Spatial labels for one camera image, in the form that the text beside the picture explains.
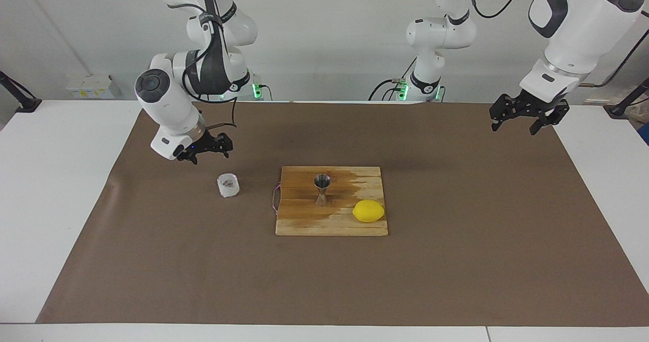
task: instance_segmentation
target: lemon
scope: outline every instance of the lemon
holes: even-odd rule
[[[380,220],[385,215],[385,209],[378,201],[363,200],[356,204],[352,214],[361,222],[371,223]]]

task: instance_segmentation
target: wall outlet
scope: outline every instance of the wall outlet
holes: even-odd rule
[[[67,90],[75,99],[115,99],[121,94],[120,88],[107,74],[71,77]]]

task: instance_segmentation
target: metal jigger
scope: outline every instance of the metal jigger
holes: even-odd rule
[[[325,192],[329,185],[331,185],[331,178],[326,174],[319,174],[315,177],[315,187],[318,188],[318,199],[315,201],[317,206],[327,206],[329,201],[327,201],[327,196]]]

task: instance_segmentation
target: wooden cutting board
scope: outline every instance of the wooden cutting board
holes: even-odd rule
[[[318,174],[331,177],[329,204],[315,204]],[[387,236],[385,216],[363,223],[352,215],[361,200],[378,201],[385,208],[380,167],[285,166],[275,233],[278,236]]]

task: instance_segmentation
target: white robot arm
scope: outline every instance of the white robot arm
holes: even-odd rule
[[[494,132],[518,116],[538,118],[532,135],[559,124],[569,110],[565,95],[630,30],[643,5],[644,0],[533,0],[529,21],[550,44],[521,81],[521,94],[503,94],[491,107]]]
[[[466,48],[476,37],[476,25],[469,16],[470,0],[436,1],[445,17],[416,19],[408,26],[406,37],[417,52],[417,64],[406,81],[403,100],[432,100],[445,65],[437,49]]]
[[[151,147],[169,160],[190,160],[194,164],[197,153],[218,152],[228,157],[232,141],[223,133],[211,136],[201,114],[191,104],[191,97],[221,95],[232,100],[259,95],[255,75],[247,69],[241,51],[234,47],[255,42],[257,26],[232,0],[163,1],[170,8],[193,14],[187,32],[201,49],[158,54],[150,69],[137,79],[137,99],[160,125]]]

